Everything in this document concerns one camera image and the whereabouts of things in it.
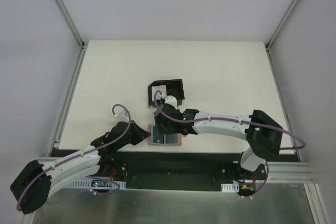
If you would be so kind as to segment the aluminium frame post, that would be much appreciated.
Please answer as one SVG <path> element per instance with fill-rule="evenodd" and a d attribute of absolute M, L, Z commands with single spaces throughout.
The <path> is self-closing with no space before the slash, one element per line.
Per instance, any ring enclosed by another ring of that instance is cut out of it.
<path fill-rule="evenodd" d="M 72 36 L 74 37 L 76 43 L 78 44 L 80 49 L 83 49 L 86 45 L 85 41 L 83 40 L 82 36 L 80 35 L 75 22 L 73 21 L 66 5 L 63 0 L 54 0 L 61 16 L 63 17 L 67 27 L 69 28 Z"/>
<path fill-rule="evenodd" d="M 278 36 L 280 35 L 280 33 L 282 32 L 282 30 L 285 28 L 286 24 L 290 20 L 291 15 L 294 13 L 300 1 L 301 0 L 291 0 L 284 14 L 282 15 L 278 25 L 276 26 L 274 32 L 272 33 L 270 39 L 265 44 L 266 51 L 269 51 L 272 48 Z"/>

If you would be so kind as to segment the tan leather card holder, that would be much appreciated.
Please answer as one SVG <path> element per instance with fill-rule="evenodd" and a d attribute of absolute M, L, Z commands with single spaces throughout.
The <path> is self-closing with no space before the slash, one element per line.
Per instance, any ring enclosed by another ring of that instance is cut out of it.
<path fill-rule="evenodd" d="M 150 136 L 148 137 L 148 144 L 153 146 L 181 146 L 182 145 L 182 134 L 178 134 L 179 137 L 179 143 L 178 144 L 167 144 L 166 143 L 166 136 L 167 134 L 163 134 L 162 136 L 159 136 L 158 131 L 156 130 L 155 125 L 149 125 L 148 130 L 150 133 Z"/>

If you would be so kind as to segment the aluminium cross rail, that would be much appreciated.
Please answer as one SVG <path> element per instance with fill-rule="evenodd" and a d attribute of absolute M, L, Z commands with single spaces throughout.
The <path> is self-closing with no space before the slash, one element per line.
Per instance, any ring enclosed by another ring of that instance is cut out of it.
<path fill-rule="evenodd" d="M 316 184 L 317 177 L 310 163 L 269 162 L 268 183 Z"/>

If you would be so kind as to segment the left aluminium frame post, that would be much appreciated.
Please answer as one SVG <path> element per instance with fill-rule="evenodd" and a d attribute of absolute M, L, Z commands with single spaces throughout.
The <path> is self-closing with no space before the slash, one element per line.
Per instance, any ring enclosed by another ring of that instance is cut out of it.
<path fill-rule="evenodd" d="M 66 5 L 63 0 L 54 0 L 61 16 L 63 17 L 67 27 L 69 28 L 72 36 L 74 37 L 76 43 L 78 44 L 80 49 L 83 49 L 86 45 L 85 41 L 83 40 L 82 36 L 80 35 L 75 22 L 73 21 Z"/>

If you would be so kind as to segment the black card tray box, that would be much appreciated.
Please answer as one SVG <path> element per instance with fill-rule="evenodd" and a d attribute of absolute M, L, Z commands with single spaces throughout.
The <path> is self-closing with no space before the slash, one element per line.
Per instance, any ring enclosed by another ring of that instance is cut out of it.
<path fill-rule="evenodd" d="M 175 97 L 177 106 L 181 106 L 185 99 L 182 79 L 155 80 L 148 86 L 148 107 L 154 107 L 154 93 L 157 89 Z"/>

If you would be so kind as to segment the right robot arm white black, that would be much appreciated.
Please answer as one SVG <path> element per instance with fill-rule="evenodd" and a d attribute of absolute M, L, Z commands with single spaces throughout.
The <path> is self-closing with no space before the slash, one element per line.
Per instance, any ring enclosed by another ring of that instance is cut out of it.
<path fill-rule="evenodd" d="M 251 115 L 223 116 L 196 109 L 180 112 L 163 103 L 153 115 L 158 136 L 216 134 L 246 141 L 249 148 L 236 166 L 242 179 L 250 178 L 260 164 L 279 157 L 283 128 L 261 110 L 253 110 Z"/>

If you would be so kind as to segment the left table side rail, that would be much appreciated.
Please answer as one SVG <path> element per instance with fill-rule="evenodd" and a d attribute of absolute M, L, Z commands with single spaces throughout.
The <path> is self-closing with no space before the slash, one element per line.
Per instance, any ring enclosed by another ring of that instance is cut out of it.
<path fill-rule="evenodd" d="M 85 58 L 85 54 L 87 51 L 87 45 L 88 44 L 84 44 L 83 47 L 80 49 L 75 66 L 72 70 L 72 74 L 71 74 L 71 78 L 70 78 L 70 81 L 69 81 L 69 84 L 66 90 L 65 98 L 62 102 L 60 115 L 58 117 L 55 130 L 51 137 L 51 142 L 50 142 L 50 147 L 49 147 L 49 152 L 48 152 L 49 156 L 51 155 L 53 149 L 55 148 L 55 145 L 59 143 L 61 140 L 61 136 L 62 136 L 64 127 L 65 127 L 67 116 L 68 116 L 69 109 L 71 106 L 73 94 L 75 92 L 76 84 L 77 84 L 77 81 L 80 75 L 82 63 L 83 63 L 83 60 Z"/>

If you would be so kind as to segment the right aluminium frame post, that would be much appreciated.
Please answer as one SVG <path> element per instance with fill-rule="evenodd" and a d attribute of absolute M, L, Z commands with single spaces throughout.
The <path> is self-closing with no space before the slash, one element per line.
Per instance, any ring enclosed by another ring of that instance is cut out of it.
<path fill-rule="evenodd" d="M 282 15 L 278 25 L 276 26 L 274 32 L 272 33 L 270 39 L 265 44 L 266 51 L 269 51 L 272 48 L 278 36 L 280 35 L 280 33 L 282 32 L 282 30 L 285 28 L 286 24 L 290 20 L 291 15 L 294 13 L 300 1 L 301 0 L 291 0 L 284 14 Z"/>

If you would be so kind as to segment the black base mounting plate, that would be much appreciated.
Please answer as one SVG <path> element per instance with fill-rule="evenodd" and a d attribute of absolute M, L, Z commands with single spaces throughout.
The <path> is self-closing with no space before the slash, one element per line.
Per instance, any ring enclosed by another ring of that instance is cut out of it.
<path fill-rule="evenodd" d="M 220 191 L 221 184 L 263 179 L 238 167 L 241 155 L 231 153 L 115 152 L 91 175 L 112 175 L 127 189 Z"/>

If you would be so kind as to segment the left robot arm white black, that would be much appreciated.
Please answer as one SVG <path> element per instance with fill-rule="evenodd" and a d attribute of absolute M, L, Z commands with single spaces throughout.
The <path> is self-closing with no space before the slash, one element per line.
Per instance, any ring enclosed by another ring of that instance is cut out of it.
<path fill-rule="evenodd" d="M 133 120 L 118 122 L 77 152 L 43 164 L 37 159 L 29 162 L 10 185 L 17 210 L 30 214 L 72 182 L 94 174 L 108 175 L 111 170 L 108 160 L 112 154 L 128 144 L 137 145 L 149 136 L 150 133 Z"/>

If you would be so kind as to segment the white cards stack in tray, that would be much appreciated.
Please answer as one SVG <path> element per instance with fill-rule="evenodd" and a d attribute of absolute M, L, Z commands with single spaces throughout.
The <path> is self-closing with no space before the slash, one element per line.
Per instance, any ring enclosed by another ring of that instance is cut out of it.
<path fill-rule="evenodd" d="M 152 86 L 152 99 L 165 99 L 167 97 L 166 85 Z"/>

